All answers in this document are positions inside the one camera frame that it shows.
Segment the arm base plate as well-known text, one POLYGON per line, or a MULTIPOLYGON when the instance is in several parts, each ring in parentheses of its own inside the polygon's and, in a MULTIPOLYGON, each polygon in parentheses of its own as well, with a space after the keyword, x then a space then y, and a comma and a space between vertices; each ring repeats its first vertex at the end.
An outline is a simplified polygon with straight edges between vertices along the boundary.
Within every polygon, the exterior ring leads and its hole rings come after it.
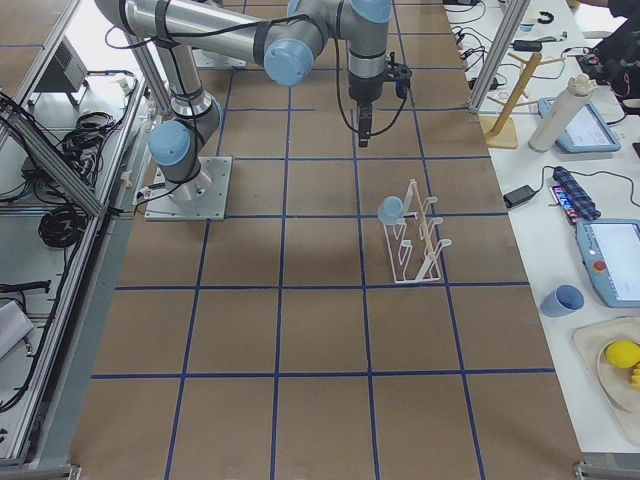
POLYGON ((148 221, 223 220, 233 159, 200 157, 200 172, 170 195, 165 187, 145 204, 148 221))

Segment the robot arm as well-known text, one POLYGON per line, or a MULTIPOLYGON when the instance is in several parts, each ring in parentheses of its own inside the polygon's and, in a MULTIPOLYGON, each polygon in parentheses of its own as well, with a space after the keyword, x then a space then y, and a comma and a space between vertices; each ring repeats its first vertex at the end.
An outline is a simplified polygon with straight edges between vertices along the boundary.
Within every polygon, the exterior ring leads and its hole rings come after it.
POLYGON ((197 155, 221 121, 221 110, 197 71, 194 50, 255 64, 272 81, 292 87, 310 73, 327 42, 343 41, 348 93, 357 107, 350 128, 362 147, 376 134, 373 104, 392 70, 388 1, 291 1, 277 19, 240 14, 215 2, 99 1, 96 6, 114 27, 156 47, 175 118, 160 128, 151 151, 175 198, 208 188, 197 155))

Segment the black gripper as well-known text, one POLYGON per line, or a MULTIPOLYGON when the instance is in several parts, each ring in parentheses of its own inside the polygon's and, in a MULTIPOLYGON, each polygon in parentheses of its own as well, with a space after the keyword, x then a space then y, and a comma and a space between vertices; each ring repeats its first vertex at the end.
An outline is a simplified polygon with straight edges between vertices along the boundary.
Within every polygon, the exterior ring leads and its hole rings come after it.
POLYGON ((357 104, 358 146, 369 144, 372 132, 372 104, 382 95, 385 74, 362 78, 354 73, 348 74, 348 92, 357 104))

